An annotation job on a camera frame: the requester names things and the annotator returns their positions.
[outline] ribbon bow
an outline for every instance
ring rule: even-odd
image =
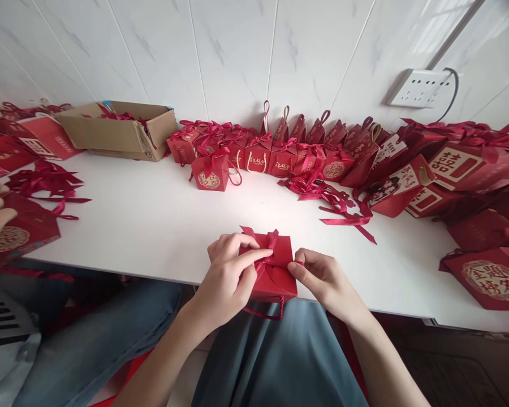
[[[78,217],[62,215],[66,208],[66,202],[76,202],[83,204],[91,201],[86,198],[74,198],[75,189],[82,185],[79,178],[74,177],[75,172],[68,172],[61,166],[50,163],[49,161],[36,161],[34,171],[22,170],[10,176],[10,181],[6,183],[11,190],[19,192],[28,198],[34,198],[47,202],[59,202],[51,211],[56,217],[68,220],[77,220]],[[39,198],[32,194],[46,190],[49,191],[48,198]],[[53,198],[53,196],[62,196],[62,198]]]

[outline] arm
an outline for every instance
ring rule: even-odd
[[[364,305],[339,263],[300,249],[288,270],[315,298],[350,328],[373,406],[429,407],[381,325]]]
[[[238,256],[240,246],[258,250]],[[254,238],[235,233],[222,235],[208,247],[208,253],[211,266],[195,296],[179,311],[154,351],[119,394],[114,407],[166,405],[188,355],[245,307],[256,281],[253,263],[273,251],[259,249]]]

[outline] black cable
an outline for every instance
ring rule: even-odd
[[[448,111],[451,110],[452,104],[454,103],[454,99],[456,99],[456,95],[458,94],[458,74],[452,68],[445,68],[444,71],[449,71],[451,74],[454,75],[454,83],[455,83],[454,95],[452,95],[451,104],[448,106],[447,110],[445,110],[445,113],[443,113],[443,116],[441,116],[439,118],[439,120],[436,121],[436,123],[440,122],[447,115]]]

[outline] gold circular emblem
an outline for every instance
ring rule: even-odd
[[[475,260],[464,264],[462,275],[480,293],[495,300],[509,301],[509,267]]]
[[[26,230],[14,227],[6,226],[0,232],[0,252],[8,252],[24,245],[30,238],[30,233]]]
[[[334,161],[333,163],[328,164],[322,170],[324,177],[328,179],[333,179],[339,177],[342,173],[345,172],[345,164],[341,161]]]
[[[205,177],[204,172],[198,174],[198,181],[201,185],[208,189],[216,189],[221,184],[220,178],[215,175],[213,172],[209,176],[209,178]]]

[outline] electrical outlet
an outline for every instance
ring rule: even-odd
[[[387,104],[433,109],[448,105],[453,92],[454,78],[450,72],[408,69],[396,81]]]

